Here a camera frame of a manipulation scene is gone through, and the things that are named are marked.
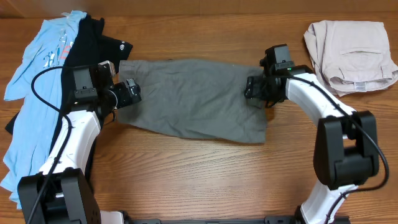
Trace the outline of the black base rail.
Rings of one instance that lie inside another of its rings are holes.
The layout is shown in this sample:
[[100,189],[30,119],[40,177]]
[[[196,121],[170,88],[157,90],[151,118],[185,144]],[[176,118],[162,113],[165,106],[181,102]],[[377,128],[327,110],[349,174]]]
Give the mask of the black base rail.
[[127,224],[303,224],[294,216],[268,216],[260,219],[218,219],[218,220],[159,220],[124,218]]

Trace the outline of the grey shorts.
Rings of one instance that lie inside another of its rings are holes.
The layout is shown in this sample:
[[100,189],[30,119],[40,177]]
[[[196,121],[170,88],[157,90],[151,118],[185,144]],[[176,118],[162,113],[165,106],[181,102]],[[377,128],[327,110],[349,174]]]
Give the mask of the grey shorts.
[[244,97],[259,67],[209,60],[125,60],[119,79],[134,79],[142,100],[121,108],[118,120],[160,134],[190,139],[264,143],[267,120]]

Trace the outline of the folded beige shorts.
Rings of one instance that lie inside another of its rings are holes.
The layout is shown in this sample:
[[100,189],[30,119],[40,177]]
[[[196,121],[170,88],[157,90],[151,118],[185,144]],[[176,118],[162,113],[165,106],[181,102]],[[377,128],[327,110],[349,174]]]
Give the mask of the folded beige shorts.
[[303,38],[318,81],[334,95],[385,90],[397,82],[382,22],[315,22]]

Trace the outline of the light blue t-shirt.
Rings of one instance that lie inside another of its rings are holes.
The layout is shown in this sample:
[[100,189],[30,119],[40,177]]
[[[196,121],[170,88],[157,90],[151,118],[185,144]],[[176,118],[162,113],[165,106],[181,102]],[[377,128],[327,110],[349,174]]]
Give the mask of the light blue t-shirt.
[[12,141],[3,162],[9,172],[1,187],[21,208],[17,185],[22,177],[38,173],[49,156],[49,146],[62,100],[61,66],[75,42],[79,23],[87,14],[65,13],[62,18],[45,20],[33,41],[25,48],[22,63],[7,84],[4,100],[22,99],[24,104],[14,123]]

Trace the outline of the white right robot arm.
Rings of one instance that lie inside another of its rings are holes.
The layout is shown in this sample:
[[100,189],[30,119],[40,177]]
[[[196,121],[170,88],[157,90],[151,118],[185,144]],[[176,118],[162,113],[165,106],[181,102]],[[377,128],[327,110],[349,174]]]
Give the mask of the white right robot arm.
[[313,168],[317,182],[292,216],[266,217],[265,223],[349,223],[336,217],[347,196],[379,172],[376,119],[369,111],[345,105],[317,80],[306,65],[297,66],[287,45],[265,51],[262,75],[247,79],[244,97],[266,108],[289,100],[317,127]]

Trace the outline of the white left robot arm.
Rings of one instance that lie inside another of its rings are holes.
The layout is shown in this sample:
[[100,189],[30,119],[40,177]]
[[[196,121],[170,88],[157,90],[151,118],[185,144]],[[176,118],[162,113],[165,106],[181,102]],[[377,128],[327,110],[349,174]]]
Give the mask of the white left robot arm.
[[67,108],[59,110],[62,128],[51,153],[36,175],[18,186],[26,223],[131,223],[125,212],[100,210],[85,170],[105,117],[141,101],[134,79],[114,83],[114,64],[69,67],[74,89]]

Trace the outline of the black t-shirt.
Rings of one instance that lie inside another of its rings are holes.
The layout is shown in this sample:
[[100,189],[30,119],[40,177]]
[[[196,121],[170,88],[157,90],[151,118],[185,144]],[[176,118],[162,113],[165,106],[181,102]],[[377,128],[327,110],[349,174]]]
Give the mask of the black t-shirt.
[[[71,52],[66,58],[64,63],[65,66],[77,67],[109,60],[116,66],[116,73],[119,72],[118,67],[120,61],[128,59],[133,45],[128,42],[103,35],[104,23],[105,21],[103,18],[96,20],[91,18],[90,15],[87,15],[86,18],[80,21],[78,34],[72,46]],[[62,111],[67,110],[67,101],[70,100],[69,98],[71,92],[75,87],[74,81],[68,81],[67,79],[72,77],[71,72],[71,70],[62,70],[62,74],[60,76],[60,83],[62,84],[62,101],[60,104],[60,109]],[[11,135],[13,134],[14,123],[18,115],[19,112],[5,126],[5,130]],[[54,127],[53,131],[53,139],[51,145],[49,146],[49,152],[51,152],[53,145],[55,144],[55,141],[60,133],[62,123],[61,119],[61,115],[58,115],[57,125]],[[86,167],[88,170],[83,169],[83,173],[86,175],[87,180],[90,180],[94,151],[92,151],[89,155],[89,160]]]

